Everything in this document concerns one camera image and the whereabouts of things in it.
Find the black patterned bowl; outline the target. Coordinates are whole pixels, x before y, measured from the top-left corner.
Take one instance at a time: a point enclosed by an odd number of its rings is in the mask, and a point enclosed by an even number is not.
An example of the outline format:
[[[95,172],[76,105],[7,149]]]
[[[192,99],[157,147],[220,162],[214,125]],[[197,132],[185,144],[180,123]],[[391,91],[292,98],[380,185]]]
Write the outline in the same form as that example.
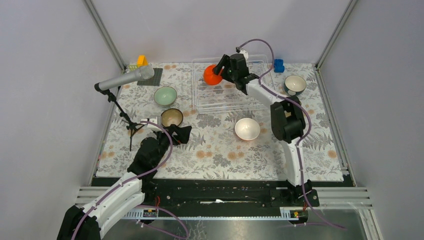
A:
[[[183,113],[177,108],[169,108],[165,110],[162,112],[160,117],[161,124],[164,127],[170,127],[171,125],[179,126],[184,120]]]

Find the orange bowl front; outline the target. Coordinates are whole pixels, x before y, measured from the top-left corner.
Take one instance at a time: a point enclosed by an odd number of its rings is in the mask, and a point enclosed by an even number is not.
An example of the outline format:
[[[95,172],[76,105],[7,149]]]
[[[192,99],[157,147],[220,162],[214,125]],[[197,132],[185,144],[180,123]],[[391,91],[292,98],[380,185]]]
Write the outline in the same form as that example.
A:
[[[236,122],[234,132],[240,139],[252,141],[260,135],[261,127],[252,118],[242,118]]]

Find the orange bowl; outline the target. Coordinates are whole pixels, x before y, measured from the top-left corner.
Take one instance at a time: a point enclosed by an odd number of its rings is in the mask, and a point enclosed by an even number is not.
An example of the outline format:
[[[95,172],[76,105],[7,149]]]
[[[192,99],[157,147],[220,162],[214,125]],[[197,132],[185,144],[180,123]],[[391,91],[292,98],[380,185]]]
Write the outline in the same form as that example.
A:
[[[252,141],[260,135],[261,127],[252,118],[242,118],[236,122],[234,132],[240,139]]]
[[[209,65],[203,72],[203,80],[209,86],[215,86],[221,83],[223,78],[214,73],[215,64]]]

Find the pale green bowl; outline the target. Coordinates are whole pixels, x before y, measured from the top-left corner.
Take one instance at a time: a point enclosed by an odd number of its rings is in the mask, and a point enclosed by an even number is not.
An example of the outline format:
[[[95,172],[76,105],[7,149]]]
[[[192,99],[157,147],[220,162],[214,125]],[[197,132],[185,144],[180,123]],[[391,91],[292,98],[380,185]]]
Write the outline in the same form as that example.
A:
[[[153,100],[156,104],[165,107],[172,105],[176,101],[177,96],[177,91],[173,87],[163,86],[155,91]]]

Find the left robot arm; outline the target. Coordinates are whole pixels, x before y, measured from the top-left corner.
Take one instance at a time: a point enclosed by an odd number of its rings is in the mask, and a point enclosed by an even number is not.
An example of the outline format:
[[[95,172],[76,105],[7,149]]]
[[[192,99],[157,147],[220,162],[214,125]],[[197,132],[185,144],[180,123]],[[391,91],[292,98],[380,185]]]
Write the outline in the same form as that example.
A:
[[[188,143],[192,127],[161,127],[150,121],[144,124],[157,128],[155,136],[141,141],[127,172],[103,194],[83,207],[74,205],[66,211],[57,239],[101,240],[130,210],[154,202],[155,192],[147,183],[170,158],[174,146]]]

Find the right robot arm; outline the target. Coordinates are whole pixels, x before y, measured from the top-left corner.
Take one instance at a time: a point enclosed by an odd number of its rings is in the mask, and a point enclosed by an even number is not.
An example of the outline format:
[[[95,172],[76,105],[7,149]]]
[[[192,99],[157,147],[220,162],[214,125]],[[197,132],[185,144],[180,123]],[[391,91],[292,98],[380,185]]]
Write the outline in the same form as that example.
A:
[[[291,184],[287,201],[293,206],[313,208],[312,183],[306,178],[302,141],[309,134],[312,123],[296,96],[286,96],[270,89],[262,77],[251,73],[245,55],[223,55],[218,64],[208,66],[203,72],[208,85],[223,80],[233,83],[237,90],[252,97],[270,110],[271,130],[274,137],[283,141],[283,153],[287,163],[286,177]]]

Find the dark blue bowl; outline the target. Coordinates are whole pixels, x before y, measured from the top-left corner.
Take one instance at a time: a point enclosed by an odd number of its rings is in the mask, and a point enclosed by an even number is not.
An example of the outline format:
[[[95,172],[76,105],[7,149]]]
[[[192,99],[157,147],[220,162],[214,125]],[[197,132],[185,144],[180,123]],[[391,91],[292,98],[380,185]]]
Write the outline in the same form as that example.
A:
[[[305,79],[298,75],[287,76],[283,83],[283,89],[289,96],[300,95],[306,87]]]

